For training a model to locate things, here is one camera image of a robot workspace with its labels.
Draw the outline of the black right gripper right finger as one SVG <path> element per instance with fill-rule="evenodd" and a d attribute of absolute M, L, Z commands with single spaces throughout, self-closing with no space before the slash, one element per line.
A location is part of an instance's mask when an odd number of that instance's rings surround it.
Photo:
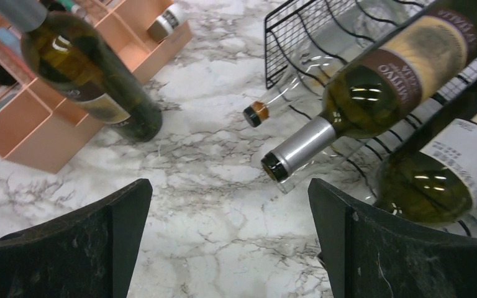
<path fill-rule="evenodd" d="M 335 297 L 477 297 L 477 238 L 417 225 L 317 178 L 308 196 Z"/>

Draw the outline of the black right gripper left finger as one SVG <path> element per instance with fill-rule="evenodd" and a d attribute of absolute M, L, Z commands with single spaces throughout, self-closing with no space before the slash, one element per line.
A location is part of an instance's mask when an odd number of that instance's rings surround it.
<path fill-rule="evenodd" d="M 137 179 L 0 238 L 0 297 L 126 297 L 152 199 Z"/>

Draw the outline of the green bottle cream label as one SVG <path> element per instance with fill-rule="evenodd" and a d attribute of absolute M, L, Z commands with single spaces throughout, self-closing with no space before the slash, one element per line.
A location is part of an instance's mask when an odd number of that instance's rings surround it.
<path fill-rule="evenodd" d="M 477 79 L 380 165 L 375 207 L 443 226 L 477 207 Z"/>

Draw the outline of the green bottle brown Primitivo label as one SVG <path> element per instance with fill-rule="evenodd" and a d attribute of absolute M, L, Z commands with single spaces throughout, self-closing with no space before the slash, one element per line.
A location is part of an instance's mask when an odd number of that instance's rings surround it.
<path fill-rule="evenodd" d="M 405 118 L 477 57 L 477 1 L 434 1 L 327 83 L 322 111 L 261 165 L 289 178 L 342 137 L 368 139 Z"/>

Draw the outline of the green wine bottle silver neck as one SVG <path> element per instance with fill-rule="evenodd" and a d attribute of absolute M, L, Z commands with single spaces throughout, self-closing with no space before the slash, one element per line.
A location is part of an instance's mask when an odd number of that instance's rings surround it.
<path fill-rule="evenodd" d="M 51 88 L 131 141 L 160 131 L 161 109 L 92 25 L 38 1 L 0 1 L 0 15 L 21 33 L 25 63 Z"/>

